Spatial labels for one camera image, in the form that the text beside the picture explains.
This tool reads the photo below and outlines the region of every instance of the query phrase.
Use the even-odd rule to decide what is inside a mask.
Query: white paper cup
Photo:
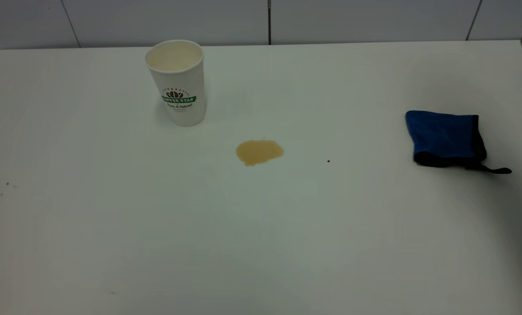
[[[169,117],[179,126],[194,126],[204,118],[203,60],[203,48],[188,40],[161,42],[146,54]]]

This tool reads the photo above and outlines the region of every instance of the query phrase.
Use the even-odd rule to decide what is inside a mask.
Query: blue microfiber towel
[[[449,115],[411,110],[405,115],[414,142],[414,161],[427,167],[461,165],[466,169],[509,174],[510,169],[489,169],[481,161],[487,158],[479,134],[478,115]]]

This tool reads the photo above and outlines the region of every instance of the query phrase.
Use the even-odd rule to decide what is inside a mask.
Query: table surface
[[[0,315],[522,314],[518,41],[205,47],[194,127],[148,49],[0,51]],[[514,173],[415,165],[412,109]]]

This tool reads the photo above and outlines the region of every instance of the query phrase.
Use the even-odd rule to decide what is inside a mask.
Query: puddle
[[[239,159],[245,163],[245,166],[250,167],[280,158],[284,155],[284,150],[276,141],[249,140],[239,145],[235,153],[237,153]]]

